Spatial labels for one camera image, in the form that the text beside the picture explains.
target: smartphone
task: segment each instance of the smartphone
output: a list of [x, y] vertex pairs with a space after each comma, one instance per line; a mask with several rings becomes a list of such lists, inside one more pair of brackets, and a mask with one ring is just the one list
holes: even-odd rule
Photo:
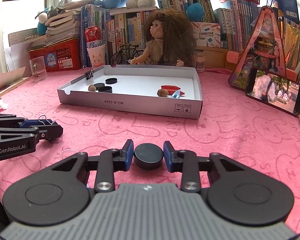
[[272, 72], [252, 68], [246, 95], [288, 114], [300, 114], [300, 84]]

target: decorative card stand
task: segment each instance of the decorative card stand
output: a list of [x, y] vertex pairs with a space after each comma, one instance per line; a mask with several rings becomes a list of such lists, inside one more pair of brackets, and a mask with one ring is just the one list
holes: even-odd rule
[[245, 89], [253, 67], [286, 77], [286, 66], [279, 27], [274, 11], [264, 6], [252, 30], [248, 44], [229, 77], [229, 84]]

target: red plastic piece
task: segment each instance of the red plastic piece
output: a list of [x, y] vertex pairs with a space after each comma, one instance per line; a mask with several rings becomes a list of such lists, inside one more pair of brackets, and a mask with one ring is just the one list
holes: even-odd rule
[[177, 91], [177, 90], [180, 90], [181, 88], [180, 87], [177, 87], [177, 86], [168, 86], [168, 85], [165, 85], [165, 86], [161, 86], [161, 89], [166, 89], [166, 90], [174, 90], [174, 91]]
[[177, 86], [168, 86], [168, 85], [165, 85], [165, 86], [161, 86], [161, 89], [168, 90], [169, 96], [171, 96], [174, 92], [176, 92], [177, 90], [180, 90], [181, 88], [177, 87]]

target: phone screen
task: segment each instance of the phone screen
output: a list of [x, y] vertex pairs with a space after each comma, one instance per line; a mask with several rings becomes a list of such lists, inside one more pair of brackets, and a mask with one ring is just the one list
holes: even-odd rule
[[262, 70], [256, 72], [254, 84], [250, 85], [252, 91], [247, 91], [247, 94], [292, 114], [297, 114], [295, 106], [296, 103], [299, 104], [297, 98], [300, 85], [273, 73], [266, 73]]

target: label printer box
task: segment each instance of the label printer box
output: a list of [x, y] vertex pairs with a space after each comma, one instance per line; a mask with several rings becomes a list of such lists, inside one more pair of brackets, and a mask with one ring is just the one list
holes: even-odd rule
[[192, 22], [197, 46], [220, 48], [220, 24]]

